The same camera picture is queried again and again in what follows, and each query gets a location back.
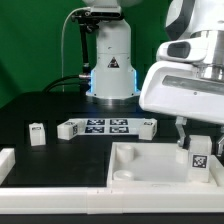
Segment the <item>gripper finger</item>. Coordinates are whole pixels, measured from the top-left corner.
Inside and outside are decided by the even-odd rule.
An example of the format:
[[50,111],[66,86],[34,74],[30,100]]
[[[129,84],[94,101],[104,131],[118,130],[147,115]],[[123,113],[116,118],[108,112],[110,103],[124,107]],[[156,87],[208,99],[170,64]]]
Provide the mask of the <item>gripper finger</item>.
[[177,132],[179,134],[179,140],[177,141],[177,144],[181,148],[187,147],[187,136],[184,130],[184,127],[187,124],[187,119],[182,116],[177,116],[175,121],[175,126],[177,129]]
[[222,155],[223,152],[224,152],[224,132],[222,132],[221,137],[217,141],[216,155]]

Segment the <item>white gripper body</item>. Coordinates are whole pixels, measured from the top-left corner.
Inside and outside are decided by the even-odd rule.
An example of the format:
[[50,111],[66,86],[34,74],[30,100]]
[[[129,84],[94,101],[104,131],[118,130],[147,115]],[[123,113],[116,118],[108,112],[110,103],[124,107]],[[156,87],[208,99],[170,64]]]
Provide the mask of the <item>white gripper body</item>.
[[224,124],[224,83],[199,79],[190,64],[159,61],[144,80],[139,105],[145,111]]

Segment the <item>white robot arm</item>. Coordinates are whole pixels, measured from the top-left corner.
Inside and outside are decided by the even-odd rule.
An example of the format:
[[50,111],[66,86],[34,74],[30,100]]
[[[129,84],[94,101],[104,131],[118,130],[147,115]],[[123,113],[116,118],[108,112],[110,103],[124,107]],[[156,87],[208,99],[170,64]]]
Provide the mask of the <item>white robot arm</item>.
[[130,0],[83,1],[80,24],[96,33],[87,98],[138,98],[144,111],[175,116],[180,145],[187,118],[224,126],[224,0],[149,0],[167,2],[166,17],[139,10],[135,27],[123,15]]

